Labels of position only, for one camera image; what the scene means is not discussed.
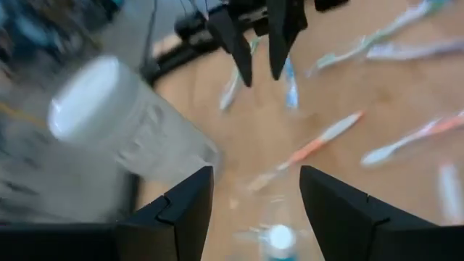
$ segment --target wooden table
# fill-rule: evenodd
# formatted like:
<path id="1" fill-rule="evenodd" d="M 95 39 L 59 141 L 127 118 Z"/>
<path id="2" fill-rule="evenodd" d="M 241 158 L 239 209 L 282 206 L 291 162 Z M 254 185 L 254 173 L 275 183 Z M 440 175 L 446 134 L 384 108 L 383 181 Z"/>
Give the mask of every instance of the wooden table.
<path id="1" fill-rule="evenodd" d="M 271 78 L 267 38 L 253 56 L 253 87 L 243 87 L 226 113 L 218 109 L 219 98 L 231 76 L 233 60 L 224 51 L 185 65 L 157 83 L 157 93 L 225 153 L 223 177 L 215 187 L 204 260 L 227 260 L 251 248 L 236 243 L 232 235 L 258 226 L 263 208 L 273 195 L 285 195 L 294 226 L 308 229 L 297 183 L 299 166 L 257 196 L 244 194 L 243 184 L 359 109 L 366 111 L 362 121 L 302 164 L 319 168 L 431 222 L 450 223 L 443 215 L 439 197 L 438 167 L 442 161 L 451 160 L 464 170 L 464 132 L 447 133 L 409 146 L 392 161 L 373 169 L 360 166 L 360 159 L 436 116 L 464 109 L 464 55 L 415 62 L 367 62 L 359 58 L 311 78 L 304 75 L 325 53 L 354 46 L 363 35 L 389 24 L 416 3 L 352 0 L 326 14 L 317 13 L 308 4 L 309 27 L 291 50 L 299 85 L 300 108 L 296 113 L 285 108 L 284 82 Z M 424 44 L 464 36 L 463 14 L 464 3 L 456 3 L 402 30 L 393 39 L 404 44 Z M 140 204 L 150 202 L 163 189 L 161 184 L 146 183 Z M 239 203 L 233 210 L 231 199 Z M 307 240 L 311 246 L 307 250 L 314 259 L 304 260 L 319 260 L 320 250 L 314 238 Z"/>

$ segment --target white toothbrush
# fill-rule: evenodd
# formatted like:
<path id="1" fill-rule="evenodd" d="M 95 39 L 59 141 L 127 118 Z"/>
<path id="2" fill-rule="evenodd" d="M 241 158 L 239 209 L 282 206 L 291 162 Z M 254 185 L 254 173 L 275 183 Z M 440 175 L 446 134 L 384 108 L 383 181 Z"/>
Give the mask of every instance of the white toothbrush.
<path id="1" fill-rule="evenodd" d="M 461 224 L 464 220 L 463 190 L 457 168 L 451 162 L 440 165 L 439 195 L 444 217 L 453 225 Z"/>
<path id="2" fill-rule="evenodd" d="M 384 146 L 366 154 L 361 160 L 361 164 L 367 167 L 383 162 L 387 160 L 388 157 L 390 157 L 396 150 L 410 142 L 417 141 L 419 139 L 438 133 L 443 133 L 462 125 L 464 125 L 464 114 L 462 112 L 457 116 L 448 117 L 446 119 L 433 120 L 421 128 L 418 132 L 406 136 L 391 145 Z"/>

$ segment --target black cable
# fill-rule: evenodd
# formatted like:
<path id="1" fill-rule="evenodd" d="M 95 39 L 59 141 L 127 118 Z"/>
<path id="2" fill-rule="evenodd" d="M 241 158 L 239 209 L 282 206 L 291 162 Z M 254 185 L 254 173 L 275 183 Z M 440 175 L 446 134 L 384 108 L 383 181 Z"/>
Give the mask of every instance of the black cable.
<path id="1" fill-rule="evenodd" d="M 150 60 L 152 57 L 151 55 L 151 50 L 152 50 L 152 37 L 153 37 L 153 31 L 154 31 L 154 22 L 156 20 L 156 13 L 158 10 L 158 0 L 154 0 L 154 6 L 152 10 L 152 14 L 150 16 L 150 21 L 148 24 L 148 33 L 145 39 L 145 47 L 144 47 L 144 52 L 142 54 L 142 66 L 146 65 L 146 63 Z"/>

